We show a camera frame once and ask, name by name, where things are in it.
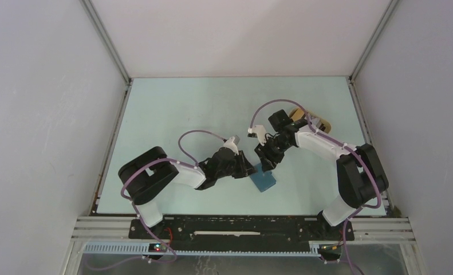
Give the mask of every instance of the light blue table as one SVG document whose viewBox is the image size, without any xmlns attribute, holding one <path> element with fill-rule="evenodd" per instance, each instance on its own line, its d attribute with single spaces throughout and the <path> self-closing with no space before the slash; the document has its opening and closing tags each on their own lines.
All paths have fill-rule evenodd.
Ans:
<svg viewBox="0 0 453 275">
<path fill-rule="evenodd" d="M 113 150 L 98 213 L 134 213 L 120 196 L 120 167 L 154 146 L 169 157 L 192 163 L 179 151 L 179 136 L 206 129 L 228 138 L 238 135 L 239 148 L 253 164 L 258 141 L 247 137 L 255 110 L 272 99 L 291 99 L 329 121 L 331 135 L 340 141 L 363 144 L 363 135 L 344 77 L 225 77 L 136 78 L 133 81 L 120 132 Z M 276 103 L 264 108 L 255 124 L 273 132 L 267 118 L 293 106 Z M 203 133 L 183 139 L 183 147 L 197 160 L 210 157 L 221 141 Z M 260 193 L 249 178 L 218 180 L 208 190 L 196 191 L 169 184 L 156 201 L 165 214 L 317 215 L 338 195 L 336 168 L 314 153 L 289 149 L 273 171 L 277 184 Z M 361 215 L 385 215 L 365 209 Z"/>
</svg>

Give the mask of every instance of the glass panel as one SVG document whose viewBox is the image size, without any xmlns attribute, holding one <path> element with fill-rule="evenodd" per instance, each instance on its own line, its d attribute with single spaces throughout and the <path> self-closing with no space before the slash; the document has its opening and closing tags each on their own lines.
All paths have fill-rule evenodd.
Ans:
<svg viewBox="0 0 453 275">
<path fill-rule="evenodd" d="M 408 274 L 399 245 L 350 245 L 349 255 L 364 274 Z M 86 254 L 80 266 L 80 275 L 112 274 L 198 274 L 198 275 L 314 275 L 351 274 L 348 264 L 327 264 L 315 257 L 220 257 L 182 256 L 171 264 L 148 264 L 135 256 L 127 261 L 101 271 L 91 268 L 106 268 L 133 256 L 111 254 Z"/>
</svg>

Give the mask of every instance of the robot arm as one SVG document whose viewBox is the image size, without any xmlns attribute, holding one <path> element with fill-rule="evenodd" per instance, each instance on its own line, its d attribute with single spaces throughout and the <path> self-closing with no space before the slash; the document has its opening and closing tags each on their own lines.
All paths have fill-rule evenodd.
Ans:
<svg viewBox="0 0 453 275">
<path fill-rule="evenodd" d="M 271 115 L 269 122 L 277 132 L 274 136 L 267 136 L 262 125 L 255 125 L 249 129 L 249 136 L 256 137 L 259 141 L 255 152 L 260 158 L 264 172 L 275 169 L 282 161 L 284 152 L 292 146 L 313 151 L 336 166 L 339 196 L 319 213 L 318 219 L 321 222 L 337 226 L 376 196 L 367 171 L 359 171 L 360 163 L 346 148 L 360 155 L 380 192 L 388 188 L 387 177 L 373 146 L 364 144 L 356 147 L 345 143 L 340 147 L 318 135 L 319 129 L 314 127 L 313 132 L 306 119 L 293 121 L 284 110 Z"/>
<path fill-rule="evenodd" d="M 154 147 L 122 166 L 119 177 L 130 195 L 145 224 L 152 227 L 162 221 L 162 212 L 154 198 L 170 183 L 180 183 L 196 190 L 205 190 L 226 176 L 244 178 L 256 172 L 233 136 L 212 157 L 199 162 L 198 166 L 169 159 L 161 147 Z"/>
</svg>

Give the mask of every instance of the wire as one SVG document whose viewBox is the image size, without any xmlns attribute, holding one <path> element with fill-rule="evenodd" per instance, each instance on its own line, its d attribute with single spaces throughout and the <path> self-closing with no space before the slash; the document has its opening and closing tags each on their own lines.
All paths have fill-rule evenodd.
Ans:
<svg viewBox="0 0 453 275">
<path fill-rule="evenodd" d="M 168 228 L 166 228 L 166 229 L 164 229 L 164 230 L 169 231 L 169 236 L 170 236 L 170 237 L 169 237 L 169 245 L 171 245 L 171 243 L 172 243 L 172 230 L 171 230 L 170 227 L 168 227 Z"/>
<path fill-rule="evenodd" d="M 344 261 L 344 260 L 339 260 L 339 262 L 338 261 L 327 261 L 326 259 L 324 259 L 323 256 L 320 256 L 318 259 L 323 261 L 325 264 L 339 264 L 340 262 L 343 262 L 345 264 L 349 263 L 348 261 Z M 353 266 L 360 272 L 361 275 L 365 275 L 359 266 L 357 266 L 355 264 L 353 264 Z"/>
<path fill-rule="evenodd" d="M 341 242 L 342 242 L 342 239 L 337 244 L 334 244 L 334 245 L 323 245 L 322 250 L 324 250 L 324 251 L 336 250 L 344 245 L 344 243 L 341 243 Z"/>
<path fill-rule="evenodd" d="M 149 235 L 154 238 L 156 241 L 160 242 L 162 245 L 164 245 L 173 255 L 174 255 L 174 259 L 173 260 L 166 260 L 166 261 L 159 261 L 159 260 L 154 260 L 154 259 L 151 259 L 151 258 L 148 258 L 146 257 L 149 261 L 153 261 L 153 262 L 159 262 L 159 263 L 169 263 L 169 262 L 174 262 L 177 258 L 178 258 L 178 255 L 176 254 L 176 251 L 174 251 L 174 249 L 172 249 L 170 247 L 169 244 L 165 243 L 164 241 L 162 241 L 159 237 L 157 237 L 156 235 L 154 235 L 154 233 L 150 230 L 150 228 L 145 224 L 145 221 L 144 219 L 142 218 L 142 216 L 140 215 L 139 213 L 139 209 L 137 209 L 137 206 L 135 206 L 135 204 L 133 203 L 133 200 L 131 197 L 125 195 L 125 191 L 127 189 L 127 187 L 130 185 L 130 183 L 138 176 L 140 175 L 140 173 L 142 173 L 143 171 L 145 171 L 145 169 L 151 167 L 151 166 L 154 166 L 158 163 L 161 163 L 161 162 L 173 162 L 173 163 L 176 163 L 176 164 L 179 164 L 179 165 L 182 165 L 182 166 L 186 166 L 186 167 L 189 167 L 189 168 L 194 168 L 195 166 L 193 165 L 190 165 L 188 163 L 185 163 L 185 162 L 179 162 L 175 159 L 170 159 L 170 158 L 163 158 L 163 159 L 156 159 L 152 162 L 149 162 L 147 163 L 146 165 L 142 166 L 140 169 L 138 169 L 135 173 L 132 174 L 132 176 L 130 178 L 127 179 L 127 181 L 123 184 L 123 187 L 120 191 L 120 195 L 125 198 L 125 199 L 128 199 L 132 202 L 132 207 L 133 209 L 135 210 L 135 213 L 137 213 L 137 217 L 139 218 L 140 220 L 140 223 L 142 223 L 142 225 L 144 226 L 145 230 L 147 231 L 147 233 L 149 233 Z"/>
<path fill-rule="evenodd" d="M 92 271 L 105 271 L 105 270 L 108 270 L 108 269 L 112 269 L 112 268 L 116 268 L 117 266 L 121 265 L 121 264 L 124 264 L 128 261 L 132 261 L 132 260 L 138 260 L 138 259 L 142 259 L 143 256 L 133 256 L 133 257 L 130 257 L 130 258 L 126 258 L 124 260 L 121 260 L 120 262 L 116 262 L 112 265 L 109 265 L 109 266 L 104 266 L 102 268 L 95 268 L 93 266 L 90 266 L 88 261 L 89 261 L 89 258 L 87 258 L 84 262 L 86 268 L 88 268 L 89 270 L 92 270 Z"/>
<path fill-rule="evenodd" d="M 363 162 L 363 160 L 361 159 L 361 157 L 354 151 L 352 150 L 351 148 L 349 148 L 348 146 L 346 146 L 345 143 L 342 143 L 340 141 L 338 141 L 337 139 L 333 138 L 333 137 L 330 137 L 329 135 L 327 134 L 324 134 L 322 131 L 319 131 L 318 129 L 315 129 L 313 126 L 312 126 L 312 122 L 310 121 L 310 117 L 309 117 L 309 113 L 306 111 L 306 109 L 304 107 L 302 107 L 299 103 L 293 101 L 293 100 L 289 100 L 289 99 L 275 99 L 275 100 L 270 100 L 268 101 L 267 103 L 264 103 L 264 105 L 260 106 L 256 111 L 255 113 L 253 114 L 253 118 L 251 119 L 251 122 L 250 122 L 250 128 L 253 128 L 253 123 L 255 122 L 255 118 L 258 114 L 258 112 L 263 109 L 265 106 L 269 105 L 269 104 L 272 104 L 272 103 L 275 103 L 275 102 L 288 102 L 288 103 L 292 103 L 294 105 L 296 105 L 297 107 L 299 107 L 305 114 L 305 117 L 306 117 L 306 120 L 307 120 L 307 125 L 309 126 L 309 129 L 316 135 L 319 135 L 321 137 L 323 137 L 324 139 L 340 146 L 341 148 L 344 148 L 346 149 L 349 153 L 351 153 L 354 158 L 356 158 L 356 160 L 359 162 L 359 164 L 363 167 L 363 170 L 366 172 L 368 178 L 369 178 L 369 181 L 371 182 L 371 185 L 373 186 L 373 189 L 375 190 L 375 194 L 376 194 L 376 205 L 362 205 L 359 209 L 357 209 L 353 214 L 351 214 L 345 221 L 344 221 L 344 224 L 342 226 L 342 241 L 343 241 L 343 244 L 344 244 L 344 249 L 346 250 L 346 259 L 347 259 L 347 263 L 349 264 L 349 267 L 351 268 L 351 272 L 353 274 L 355 274 L 354 272 L 354 269 L 358 269 L 361 274 L 363 274 L 363 271 L 361 271 L 361 269 L 359 269 L 358 266 L 356 266 L 352 261 L 351 259 L 349 258 L 349 253 L 348 253 L 348 245 L 346 244 L 346 227 L 348 225 L 348 219 L 351 219 L 353 218 L 354 216 L 356 216 L 362 209 L 363 207 L 367 207 L 367 208 L 372 208 L 372 209 L 376 209 L 376 208 L 379 208 L 381 206 L 381 194 L 380 194 L 380 190 L 378 189 L 378 186 L 376 185 L 376 181 L 373 177 L 373 175 L 371 174 L 370 170 L 368 169 L 368 166 Z"/>
<path fill-rule="evenodd" d="M 192 161 L 196 164 L 196 166 L 198 166 L 199 162 L 193 156 L 191 156 L 188 152 L 186 152 L 184 150 L 184 148 L 182 148 L 182 146 L 180 145 L 180 141 L 182 140 L 183 137 L 185 137 L 186 135 L 188 135 L 190 133 L 196 133 L 196 132 L 198 132 L 198 133 L 207 133 L 209 135 L 217 137 L 218 139 L 222 140 L 223 142 L 225 142 L 226 139 L 221 137 L 221 136 L 219 136 L 219 135 L 217 135 L 217 134 L 215 134 L 215 133 L 213 133 L 213 132 L 206 131 L 206 130 L 190 130 L 190 131 L 187 131 L 187 132 L 183 133 L 182 136 L 178 140 L 179 149 L 182 151 L 182 153 L 184 153 L 186 156 L 188 156 L 190 159 L 192 159 Z"/>
<path fill-rule="evenodd" d="M 344 243 L 344 251 L 346 252 L 346 260 L 349 264 L 349 267 L 351 268 L 351 272 L 354 274 L 354 269 L 356 265 L 351 261 L 349 258 L 349 252 L 348 252 L 348 245 L 346 244 L 346 227 L 348 227 L 348 220 L 356 216 L 359 212 L 361 212 L 363 208 L 360 207 L 358 208 L 353 214 L 351 214 L 342 224 L 342 242 Z"/>
</svg>

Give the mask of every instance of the blue sponge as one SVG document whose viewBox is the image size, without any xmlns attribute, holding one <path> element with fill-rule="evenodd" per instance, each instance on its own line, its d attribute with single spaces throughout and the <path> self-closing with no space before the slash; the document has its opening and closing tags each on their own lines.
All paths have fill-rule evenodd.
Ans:
<svg viewBox="0 0 453 275">
<path fill-rule="evenodd" d="M 260 192 L 264 192 L 265 190 L 271 188 L 276 184 L 277 181 L 272 176 L 271 171 L 262 171 L 261 163 L 255 165 L 255 169 L 257 169 L 257 172 L 255 174 L 251 174 L 250 179 L 253 181 L 253 183 L 255 183 Z"/>
</svg>

